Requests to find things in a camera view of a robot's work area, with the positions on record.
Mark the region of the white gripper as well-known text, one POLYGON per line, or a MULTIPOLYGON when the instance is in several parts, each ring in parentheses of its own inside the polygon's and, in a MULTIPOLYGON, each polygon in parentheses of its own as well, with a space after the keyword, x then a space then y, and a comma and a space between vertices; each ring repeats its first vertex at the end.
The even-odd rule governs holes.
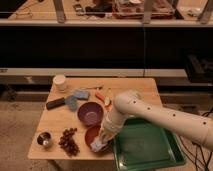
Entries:
POLYGON ((110 122, 103 122, 99 131, 99 140, 102 144, 108 143, 119 132, 119 127, 110 122))

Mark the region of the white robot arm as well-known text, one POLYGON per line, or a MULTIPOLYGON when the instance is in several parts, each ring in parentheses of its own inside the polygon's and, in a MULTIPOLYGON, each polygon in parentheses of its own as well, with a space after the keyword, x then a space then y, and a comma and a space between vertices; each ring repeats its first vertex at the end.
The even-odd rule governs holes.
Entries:
POLYGON ((137 91, 119 93, 102 121, 102 143, 113 139, 130 115, 141 117, 213 152, 213 119, 146 103, 137 91))

